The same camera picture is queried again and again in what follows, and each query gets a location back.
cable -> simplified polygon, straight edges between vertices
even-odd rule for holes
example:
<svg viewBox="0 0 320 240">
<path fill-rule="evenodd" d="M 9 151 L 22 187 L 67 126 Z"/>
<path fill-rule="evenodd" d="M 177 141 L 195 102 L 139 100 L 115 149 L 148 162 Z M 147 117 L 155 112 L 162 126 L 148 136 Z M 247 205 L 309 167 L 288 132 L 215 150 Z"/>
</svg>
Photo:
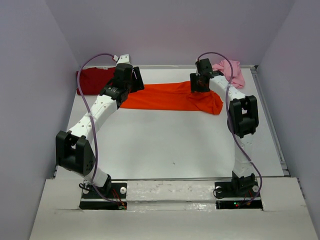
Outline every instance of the cable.
<svg viewBox="0 0 320 240">
<path fill-rule="evenodd" d="M 83 68 L 87 65 L 87 63 L 89 63 L 92 59 L 95 59 L 99 56 L 110 56 L 112 57 L 112 60 L 115 61 L 114 57 L 115 55 L 112 55 L 110 53 L 100 53 L 100 54 L 97 54 L 97 55 L 94 55 L 93 57 L 91 57 L 89 60 L 87 60 L 81 67 L 80 67 L 80 70 L 78 71 L 78 74 L 76 76 L 76 83 L 77 83 L 77 87 L 79 89 L 79 93 L 82 97 L 82 100 L 84 102 L 84 105 L 85 105 L 85 108 L 87 110 L 87 112 L 90 114 L 90 122 L 91 122 L 91 125 L 92 125 L 92 135 L 93 135 L 93 141 L 94 141 L 94 149 L 95 149 L 95 162 L 94 162 L 94 171 L 93 171 L 93 175 L 92 175 L 92 178 L 91 178 L 91 182 L 93 183 L 93 180 L 95 179 L 95 176 L 96 176 L 96 173 L 97 173 L 97 168 L 98 168 L 98 141 L 97 141 L 97 132 L 96 132 L 96 126 L 95 126 L 95 121 L 94 121 L 94 118 L 92 117 L 91 115 L 91 110 L 90 110 L 90 107 L 89 107 L 89 104 L 85 98 L 85 95 L 84 93 L 82 92 L 82 89 L 81 89 L 81 86 L 80 86 L 80 74 L 81 74 L 81 71 L 83 70 Z M 106 198 L 105 196 L 103 196 L 98 188 L 92 184 L 93 188 L 95 189 L 96 193 L 104 200 L 107 200 L 109 202 L 112 202 L 112 203 L 117 203 L 116 201 L 112 201 L 111 199 L 108 199 Z"/>
<path fill-rule="evenodd" d="M 243 150 L 243 148 L 240 146 L 237 138 L 236 138 L 236 135 L 234 134 L 234 129 L 233 129 L 233 125 L 232 125 L 232 122 L 231 122 L 231 116 L 230 116 L 230 113 L 229 113 L 229 89 L 230 89 L 230 86 L 231 86 L 231 82 L 232 82 L 232 79 L 234 77 L 234 68 L 232 67 L 232 64 L 230 62 L 230 60 L 222 55 L 221 53 L 218 53 L 218 52 L 214 52 L 214 51 L 208 51 L 208 52 L 205 52 L 203 54 L 201 54 L 197 60 L 199 61 L 199 59 L 204 56 L 204 55 L 207 55 L 207 54 L 216 54 L 216 55 L 219 55 L 221 57 L 223 57 L 227 62 L 228 64 L 230 65 L 230 68 L 231 68 L 231 76 L 230 76 L 230 79 L 227 80 L 228 81 L 228 86 L 226 88 L 226 93 L 225 93 L 225 109 L 226 109 L 226 114 L 227 114 L 227 121 L 228 121 L 228 124 L 230 126 L 230 131 L 231 131 L 231 134 L 232 134 L 232 137 L 233 137 L 233 140 L 235 142 L 235 144 L 238 146 L 238 148 L 241 150 L 241 152 L 243 153 L 243 155 L 246 157 L 246 159 L 251 163 L 251 165 L 253 166 L 253 168 L 256 170 L 256 172 L 258 173 L 259 175 L 259 178 L 260 178 L 260 186 L 259 186 L 259 189 L 258 191 L 256 192 L 256 194 L 254 195 L 254 197 L 252 197 L 249 201 L 245 202 L 244 205 L 246 204 L 249 204 L 251 203 L 255 198 L 257 198 L 259 196 L 259 193 L 261 191 L 261 187 L 262 187 L 262 176 L 261 176 L 261 173 L 259 172 L 259 170 L 257 169 L 256 165 L 254 162 L 252 162 L 252 159 L 249 157 L 249 155 L 246 153 L 245 150 Z"/>
</svg>

red cloth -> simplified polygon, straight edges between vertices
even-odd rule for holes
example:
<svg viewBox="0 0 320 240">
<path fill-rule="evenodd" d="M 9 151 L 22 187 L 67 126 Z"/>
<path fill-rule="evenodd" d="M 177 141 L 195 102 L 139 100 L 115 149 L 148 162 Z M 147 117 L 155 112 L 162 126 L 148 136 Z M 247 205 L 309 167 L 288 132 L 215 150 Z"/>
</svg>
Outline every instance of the red cloth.
<svg viewBox="0 0 320 240">
<path fill-rule="evenodd" d="M 130 93 L 121 105 L 124 109 L 203 111 L 218 115 L 223 107 L 213 91 L 191 93 L 190 81 L 145 84 L 144 90 Z"/>
<path fill-rule="evenodd" d="M 81 71 L 80 86 L 85 95 L 98 95 L 114 76 L 115 68 L 88 68 Z M 126 109 L 203 111 L 220 114 L 223 102 L 213 91 L 191 93 L 190 81 L 145 84 L 144 90 L 130 93 L 121 105 Z"/>
<path fill-rule="evenodd" d="M 101 89 L 107 84 L 107 82 L 114 76 L 115 67 L 108 69 L 102 68 L 88 68 L 83 69 L 80 75 L 80 86 L 84 95 L 98 95 Z M 76 93 L 80 95 L 79 89 L 76 89 Z"/>
</svg>

screw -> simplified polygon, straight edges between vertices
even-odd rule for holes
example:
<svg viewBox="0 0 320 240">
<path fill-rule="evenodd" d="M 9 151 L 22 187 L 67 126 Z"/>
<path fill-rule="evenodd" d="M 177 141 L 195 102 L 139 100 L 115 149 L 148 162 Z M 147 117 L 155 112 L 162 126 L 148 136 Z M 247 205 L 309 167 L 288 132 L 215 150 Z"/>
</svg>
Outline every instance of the screw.
<svg viewBox="0 0 320 240">
<path fill-rule="evenodd" d="M 120 188 L 121 194 L 126 194 L 126 192 L 127 192 L 127 189 L 124 186 Z"/>
<path fill-rule="evenodd" d="M 254 191 L 255 193 L 257 193 L 259 190 L 259 187 L 257 185 L 252 187 L 252 191 Z"/>
</svg>

orange cloth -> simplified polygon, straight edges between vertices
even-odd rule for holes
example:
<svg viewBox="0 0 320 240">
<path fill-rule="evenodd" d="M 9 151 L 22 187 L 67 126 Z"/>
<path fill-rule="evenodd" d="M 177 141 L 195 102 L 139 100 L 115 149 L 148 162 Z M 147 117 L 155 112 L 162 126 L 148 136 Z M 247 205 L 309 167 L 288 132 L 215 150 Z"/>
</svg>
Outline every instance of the orange cloth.
<svg viewBox="0 0 320 240">
<path fill-rule="evenodd" d="M 203 111 L 220 114 L 223 102 L 213 91 L 191 93 L 190 81 L 145 84 L 144 90 L 130 93 L 124 109 Z"/>
</svg>

red wire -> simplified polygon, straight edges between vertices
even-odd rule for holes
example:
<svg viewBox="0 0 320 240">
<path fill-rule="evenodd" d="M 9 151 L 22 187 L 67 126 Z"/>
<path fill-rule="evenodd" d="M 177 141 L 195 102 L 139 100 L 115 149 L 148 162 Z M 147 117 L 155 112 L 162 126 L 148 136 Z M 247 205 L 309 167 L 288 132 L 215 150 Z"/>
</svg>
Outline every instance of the red wire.
<svg viewBox="0 0 320 240">
<path fill-rule="evenodd" d="M 121 203 L 124 207 L 126 207 L 125 204 L 124 204 L 124 202 L 121 201 L 121 198 L 119 197 L 117 191 L 116 191 L 115 189 L 113 189 L 113 191 L 114 191 L 114 193 L 116 194 L 116 196 L 118 197 L 118 199 L 120 200 L 120 203 Z"/>
</svg>

